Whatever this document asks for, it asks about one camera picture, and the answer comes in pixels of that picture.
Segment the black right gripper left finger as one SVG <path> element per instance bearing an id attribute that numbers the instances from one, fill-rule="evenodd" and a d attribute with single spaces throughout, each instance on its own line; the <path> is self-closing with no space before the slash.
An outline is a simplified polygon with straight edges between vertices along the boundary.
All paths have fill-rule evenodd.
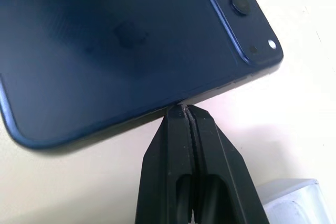
<path id="1" fill-rule="evenodd" d="M 186 108 L 169 109 L 146 150 L 135 223 L 189 223 L 195 161 Z"/>

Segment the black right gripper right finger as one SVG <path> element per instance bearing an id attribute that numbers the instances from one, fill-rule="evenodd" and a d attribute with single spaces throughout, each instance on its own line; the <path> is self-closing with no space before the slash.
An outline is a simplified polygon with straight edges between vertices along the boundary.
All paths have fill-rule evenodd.
<path id="1" fill-rule="evenodd" d="M 267 223 L 245 161 L 208 111 L 187 108 L 198 175 L 196 223 Z"/>

